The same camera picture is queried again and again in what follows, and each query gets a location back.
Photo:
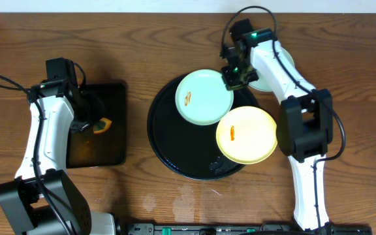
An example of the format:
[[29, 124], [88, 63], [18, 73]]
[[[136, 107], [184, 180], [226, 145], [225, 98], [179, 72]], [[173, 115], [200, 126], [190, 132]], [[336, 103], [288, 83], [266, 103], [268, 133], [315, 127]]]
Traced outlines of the green plate with ketchup stain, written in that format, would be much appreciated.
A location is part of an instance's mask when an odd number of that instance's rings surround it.
[[179, 114], [195, 125], [217, 123], [234, 102], [234, 92], [229, 91], [222, 74], [211, 69], [200, 69], [186, 75], [179, 83], [175, 104]]

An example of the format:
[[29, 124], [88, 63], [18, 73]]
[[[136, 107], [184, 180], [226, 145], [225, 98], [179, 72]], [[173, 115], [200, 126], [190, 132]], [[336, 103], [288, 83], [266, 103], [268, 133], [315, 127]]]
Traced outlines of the orange green scrub sponge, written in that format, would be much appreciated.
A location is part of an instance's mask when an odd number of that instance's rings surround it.
[[93, 125], [93, 134], [102, 134], [111, 127], [112, 121], [106, 117], [102, 117]]

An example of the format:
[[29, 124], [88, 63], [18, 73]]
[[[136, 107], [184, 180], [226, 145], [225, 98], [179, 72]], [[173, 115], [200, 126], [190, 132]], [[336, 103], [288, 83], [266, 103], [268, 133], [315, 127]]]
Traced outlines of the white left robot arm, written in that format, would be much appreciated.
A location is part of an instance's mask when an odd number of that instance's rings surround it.
[[70, 133], [107, 131], [104, 104], [79, 82], [77, 63], [46, 61], [47, 78], [27, 95], [31, 128], [23, 161], [12, 181], [0, 184], [0, 207], [15, 234], [116, 234], [114, 216], [89, 209], [66, 173]]

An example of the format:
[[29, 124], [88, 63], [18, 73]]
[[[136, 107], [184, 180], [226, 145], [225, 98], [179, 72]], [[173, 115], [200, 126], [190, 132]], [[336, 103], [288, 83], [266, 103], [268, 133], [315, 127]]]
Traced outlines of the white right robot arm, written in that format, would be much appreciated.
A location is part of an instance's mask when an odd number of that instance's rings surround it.
[[316, 89], [296, 69], [290, 55], [270, 28], [255, 30], [249, 20], [229, 29], [234, 43], [222, 46], [221, 69], [229, 90], [264, 80], [279, 102], [276, 137], [292, 167], [295, 192], [294, 219], [305, 231], [320, 230], [329, 222], [324, 205], [323, 166], [332, 141], [332, 96]]

